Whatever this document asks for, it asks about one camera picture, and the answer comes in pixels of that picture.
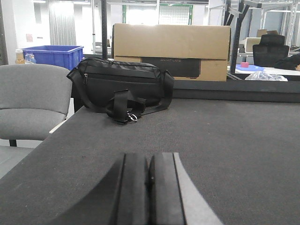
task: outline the white curtain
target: white curtain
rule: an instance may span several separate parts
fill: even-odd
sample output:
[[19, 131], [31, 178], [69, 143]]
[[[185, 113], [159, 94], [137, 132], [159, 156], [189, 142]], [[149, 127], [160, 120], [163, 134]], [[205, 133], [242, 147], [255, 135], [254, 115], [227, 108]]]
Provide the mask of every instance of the white curtain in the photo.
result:
[[73, 2], [50, 1], [49, 17], [51, 44], [76, 45]]

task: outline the cardboard box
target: cardboard box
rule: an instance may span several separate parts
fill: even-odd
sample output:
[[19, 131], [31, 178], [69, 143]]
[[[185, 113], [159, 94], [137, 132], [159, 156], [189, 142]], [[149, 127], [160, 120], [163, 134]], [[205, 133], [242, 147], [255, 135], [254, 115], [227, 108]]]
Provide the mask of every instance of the cardboard box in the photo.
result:
[[152, 62], [180, 80], [226, 81], [229, 47], [229, 26], [113, 26], [115, 60]]
[[240, 44], [244, 45], [246, 53], [253, 53], [253, 45], [258, 45], [261, 41], [261, 37], [247, 37], [240, 41]]
[[256, 35], [256, 37], [257, 37], [257, 38], [261, 38], [262, 35], [264, 35], [264, 34], [276, 34], [276, 35], [279, 35], [277, 30], [267, 30], [267, 29], [262, 29], [262, 30], [257, 30], [257, 35]]

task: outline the pink object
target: pink object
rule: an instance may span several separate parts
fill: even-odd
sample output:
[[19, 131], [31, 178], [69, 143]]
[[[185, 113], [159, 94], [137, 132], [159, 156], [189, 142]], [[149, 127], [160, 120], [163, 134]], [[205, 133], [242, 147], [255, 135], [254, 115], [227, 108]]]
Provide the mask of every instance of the pink object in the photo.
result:
[[241, 62], [240, 63], [240, 67], [248, 68], [249, 67], [249, 63], [248, 62]]

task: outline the plastic bag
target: plastic bag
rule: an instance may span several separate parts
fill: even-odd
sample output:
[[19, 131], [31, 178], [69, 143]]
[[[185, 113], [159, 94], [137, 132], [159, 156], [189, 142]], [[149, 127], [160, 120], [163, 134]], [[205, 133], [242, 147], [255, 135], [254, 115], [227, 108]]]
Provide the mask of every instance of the plastic bag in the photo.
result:
[[245, 78], [247, 81], [287, 81], [284, 76], [277, 74], [268, 74], [263, 71], [255, 71]]

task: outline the blue plastic crate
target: blue plastic crate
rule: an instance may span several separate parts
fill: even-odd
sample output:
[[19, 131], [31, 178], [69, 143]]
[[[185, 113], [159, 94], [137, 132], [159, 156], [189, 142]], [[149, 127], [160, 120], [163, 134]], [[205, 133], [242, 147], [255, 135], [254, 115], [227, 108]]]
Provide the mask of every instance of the blue plastic crate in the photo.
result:
[[38, 64], [49, 64], [72, 70], [83, 59], [83, 46], [43, 45], [23, 48], [25, 56], [31, 51]]

